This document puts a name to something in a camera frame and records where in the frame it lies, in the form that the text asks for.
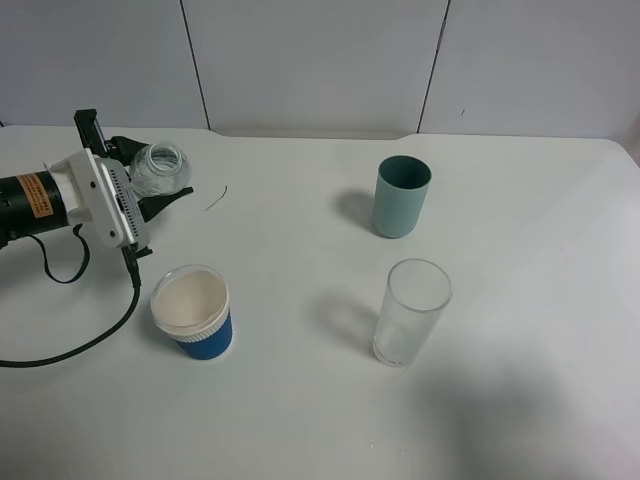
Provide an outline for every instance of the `black cable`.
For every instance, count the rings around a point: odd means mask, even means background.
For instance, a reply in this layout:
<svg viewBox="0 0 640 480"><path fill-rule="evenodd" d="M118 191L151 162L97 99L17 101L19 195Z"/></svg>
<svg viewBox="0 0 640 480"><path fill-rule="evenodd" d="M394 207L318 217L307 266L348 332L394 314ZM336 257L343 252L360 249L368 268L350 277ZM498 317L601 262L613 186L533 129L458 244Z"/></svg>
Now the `black cable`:
<svg viewBox="0 0 640 480"><path fill-rule="evenodd" d="M80 235L81 228L82 228L82 224L76 225L75 227L73 227L73 234L76 237L78 237L80 242L82 242L84 257L82 258L82 264L80 265L80 270L78 270L78 273L76 273L73 276L73 278L70 280L58 280L56 277L53 276L53 274L51 273L51 270L49 270L49 259L47 258L47 249L45 248L44 243L42 243L42 240L40 240L38 237L35 237L33 235L27 235L28 237L33 238L40 246L40 250L42 250L42 256L44 257L44 273L46 273L47 277L49 277L51 280L53 280L56 283L62 283L66 285L68 283L75 282L84 274L85 270L89 266L89 260L91 260L91 251L89 250L89 245L87 245L87 241L84 238L82 238L82 236Z"/></svg>
<svg viewBox="0 0 640 480"><path fill-rule="evenodd" d="M131 299L131 304L129 308L125 312L124 316L109 330L104 332L102 335L94 338L90 342L85 343L73 350L70 350L62 355L57 355L55 357L43 358L41 360L29 360L23 362L14 362L10 360L0 360L0 367L6 368L34 368L34 367L44 367L45 365L51 365L52 363L62 362L63 360L67 360L68 358L75 357L76 355L89 350L91 347L96 346L98 343L106 340L111 335L116 333L122 326L127 323L127 320L131 317L136 306L138 305L138 301L140 300L140 272L138 271L138 262L136 261L135 254L133 251L129 250L128 247L122 249L122 254L125 259L125 263L127 264L127 270L129 271L129 275L131 276L131 283L133 285L133 298Z"/></svg>

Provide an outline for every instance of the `white table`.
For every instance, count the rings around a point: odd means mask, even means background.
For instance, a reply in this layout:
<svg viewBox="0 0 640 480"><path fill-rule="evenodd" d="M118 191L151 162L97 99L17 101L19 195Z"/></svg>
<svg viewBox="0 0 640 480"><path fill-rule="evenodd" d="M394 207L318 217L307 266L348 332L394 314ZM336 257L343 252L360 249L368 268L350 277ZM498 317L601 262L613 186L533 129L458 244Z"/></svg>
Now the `white table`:
<svg viewBox="0 0 640 480"><path fill-rule="evenodd" d="M640 477L640 170L616 144L105 133L182 145L195 194L151 223L125 328L66 363L0 370L3 480ZM0 129L0 176L79 148L71 127ZM399 240L366 228L392 154L434 174ZM45 277L33 241L0 251L3 358L64 352L126 309L119 252L86 230L92 263L70 286ZM70 230L42 238L70 276ZM416 362L391 369L371 335L406 257L442 265L455 293ZM147 307L189 263L230 285L234 341L212 362L182 355Z"/></svg>

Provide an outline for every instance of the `paper cup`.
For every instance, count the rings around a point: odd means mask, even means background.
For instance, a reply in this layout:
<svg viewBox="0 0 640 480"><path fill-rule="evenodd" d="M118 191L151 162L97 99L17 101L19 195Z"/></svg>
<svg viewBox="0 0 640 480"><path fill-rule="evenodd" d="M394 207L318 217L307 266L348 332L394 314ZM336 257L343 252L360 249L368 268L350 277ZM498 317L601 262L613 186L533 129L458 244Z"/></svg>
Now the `paper cup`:
<svg viewBox="0 0 640 480"><path fill-rule="evenodd" d="M151 297L155 324L198 360L210 360L231 344L229 289L222 276L203 265L167 273Z"/></svg>

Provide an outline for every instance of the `teal cup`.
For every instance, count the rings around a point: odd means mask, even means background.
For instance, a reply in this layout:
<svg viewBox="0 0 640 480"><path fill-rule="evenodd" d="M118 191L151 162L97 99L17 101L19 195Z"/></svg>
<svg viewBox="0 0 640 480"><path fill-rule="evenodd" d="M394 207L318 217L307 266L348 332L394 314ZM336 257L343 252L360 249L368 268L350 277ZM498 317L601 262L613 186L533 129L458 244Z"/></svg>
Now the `teal cup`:
<svg viewBox="0 0 640 480"><path fill-rule="evenodd" d="M410 233L418 223L430 181L431 170L417 158L397 155L384 160L378 168L372 227L388 238Z"/></svg>

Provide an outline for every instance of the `clear plastic cup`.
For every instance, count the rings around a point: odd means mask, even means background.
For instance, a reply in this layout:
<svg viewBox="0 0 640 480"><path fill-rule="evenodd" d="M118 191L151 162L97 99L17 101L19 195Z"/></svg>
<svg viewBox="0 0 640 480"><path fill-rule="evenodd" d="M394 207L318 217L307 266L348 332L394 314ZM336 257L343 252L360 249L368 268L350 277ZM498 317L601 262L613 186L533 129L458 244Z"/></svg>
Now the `clear plastic cup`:
<svg viewBox="0 0 640 480"><path fill-rule="evenodd" d="M189 183L191 168L185 153L171 142L147 145L129 166L131 187L140 197L172 195Z"/></svg>
<svg viewBox="0 0 640 480"><path fill-rule="evenodd" d="M397 263L387 277L373 338L378 360L390 367L411 363L452 295L449 276L435 263L419 258Z"/></svg>

